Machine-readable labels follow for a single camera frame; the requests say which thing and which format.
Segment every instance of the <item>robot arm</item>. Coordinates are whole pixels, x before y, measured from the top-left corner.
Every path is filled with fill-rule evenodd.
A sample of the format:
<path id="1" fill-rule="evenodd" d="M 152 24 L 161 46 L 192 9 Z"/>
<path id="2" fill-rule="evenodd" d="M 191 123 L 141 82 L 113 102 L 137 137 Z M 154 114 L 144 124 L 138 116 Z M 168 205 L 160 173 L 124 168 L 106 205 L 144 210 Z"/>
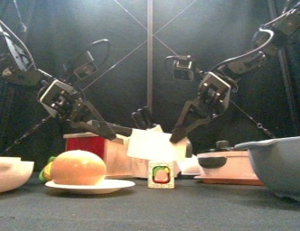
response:
<path id="1" fill-rule="evenodd" d="M 96 73 L 97 66 L 89 50 L 102 43 L 108 44 L 109 51 L 108 40 L 92 43 L 82 53 L 69 61 L 66 79 L 61 80 L 37 69 L 26 45 L 0 21 L 2 79 L 11 85 L 41 88 L 38 93 L 40 103 L 50 116 L 70 121 L 72 127 L 81 128 L 113 140 L 117 138 L 117 134 L 130 136 L 132 129 L 108 123 L 93 104 L 84 101 L 81 92 L 73 87 L 77 78 L 84 79 Z"/>
<path id="2" fill-rule="evenodd" d="M 168 57 L 175 59 L 175 78 L 193 80 L 197 73 L 201 77 L 199 97 L 188 101 L 181 111 L 170 141 L 177 143 L 200 125 L 208 125 L 212 119 L 221 116 L 229 107 L 231 92 L 237 91 L 241 75 L 263 66 L 279 49 L 300 35 L 300 2 L 272 22 L 261 25 L 256 33 L 255 48 L 244 55 L 223 61 L 209 72 L 196 68 L 191 56 Z M 195 121 L 188 124 L 189 116 Z"/>

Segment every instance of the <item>metal pole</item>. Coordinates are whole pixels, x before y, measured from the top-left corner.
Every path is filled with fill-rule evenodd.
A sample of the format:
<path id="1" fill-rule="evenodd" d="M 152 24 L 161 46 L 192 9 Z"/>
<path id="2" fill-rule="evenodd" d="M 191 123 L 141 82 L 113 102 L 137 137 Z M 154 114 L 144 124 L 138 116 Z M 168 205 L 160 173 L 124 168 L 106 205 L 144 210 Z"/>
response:
<path id="1" fill-rule="evenodd" d="M 148 90 L 146 90 L 146 104 L 150 112 L 153 112 L 153 56 L 154 56 L 154 34 L 153 34 L 153 0 L 148 0 Z"/>
<path id="2" fill-rule="evenodd" d="M 273 20 L 279 17 L 275 1 L 268 0 L 268 4 L 269 4 L 271 20 Z M 279 59 L 280 59 L 280 64 L 281 64 L 281 75 L 283 75 L 283 81 L 284 81 L 284 86 L 285 86 L 285 95 L 287 95 L 288 104 L 289 104 L 289 113 L 291 113 L 291 118 L 293 122 L 293 130 L 295 130 L 295 133 L 300 135 L 300 119 L 299 119 L 299 115 L 296 111 L 292 76 L 291 76 L 291 71 L 289 71 L 289 64 L 288 64 L 285 50 L 281 50 L 279 52 Z"/>

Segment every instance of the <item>white object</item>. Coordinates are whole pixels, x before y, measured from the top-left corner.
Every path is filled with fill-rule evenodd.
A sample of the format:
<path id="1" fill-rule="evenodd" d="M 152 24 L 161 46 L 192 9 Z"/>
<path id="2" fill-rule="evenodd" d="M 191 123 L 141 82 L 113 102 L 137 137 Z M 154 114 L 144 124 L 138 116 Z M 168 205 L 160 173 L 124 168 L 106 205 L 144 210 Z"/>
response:
<path id="1" fill-rule="evenodd" d="M 53 181 L 49 181 L 45 185 L 50 188 L 62 189 L 78 194 L 106 194 L 120 189 L 129 188 L 134 186 L 136 183 L 129 180 L 104 180 L 97 185 L 66 185 L 56 184 Z"/>
<path id="2" fill-rule="evenodd" d="M 0 192 L 22 186 L 30 179 L 34 162 L 23 162 L 19 158 L 0 159 Z"/>
<path id="3" fill-rule="evenodd" d="M 181 168 L 181 175 L 197 176 L 200 175 L 200 164 L 196 155 L 192 158 L 185 158 L 184 162 L 179 162 Z"/>
<path id="4" fill-rule="evenodd" d="M 169 141 L 172 134 L 153 130 L 133 129 L 128 155 L 157 161 L 183 161 L 185 159 L 188 138 L 180 142 Z"/>

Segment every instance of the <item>white plate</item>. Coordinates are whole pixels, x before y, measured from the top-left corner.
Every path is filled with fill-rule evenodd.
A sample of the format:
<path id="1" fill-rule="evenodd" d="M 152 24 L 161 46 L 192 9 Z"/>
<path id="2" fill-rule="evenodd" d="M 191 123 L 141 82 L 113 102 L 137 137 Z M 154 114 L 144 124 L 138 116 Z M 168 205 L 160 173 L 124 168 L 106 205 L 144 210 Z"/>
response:
<path id="1" fill-rule="evenodd" d="M 52 180 L 45 185 L 48 187 L 56 189 L 64 189 L 69 192 L 80 193 L 80 194 L 106 194 L 120 189 L 132 187 L 136 185 L 136 183 L 129 180 L 104 180 L 97 185 L 66 185 L 66 184 L 56 184 L 54 181 Z"/>

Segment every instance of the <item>white bowl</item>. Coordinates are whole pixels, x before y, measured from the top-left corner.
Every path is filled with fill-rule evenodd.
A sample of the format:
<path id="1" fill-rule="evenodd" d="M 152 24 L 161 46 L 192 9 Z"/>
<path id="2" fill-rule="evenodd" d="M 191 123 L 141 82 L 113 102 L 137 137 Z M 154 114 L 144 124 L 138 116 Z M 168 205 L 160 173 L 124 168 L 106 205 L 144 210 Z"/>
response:
<path id="1" fill-rule="evenodd" d="M 33 169 L 34 162 L 10 160 L 9 158 L 0 159 L 0 192 L 22 186 L 30 179 Z"/>

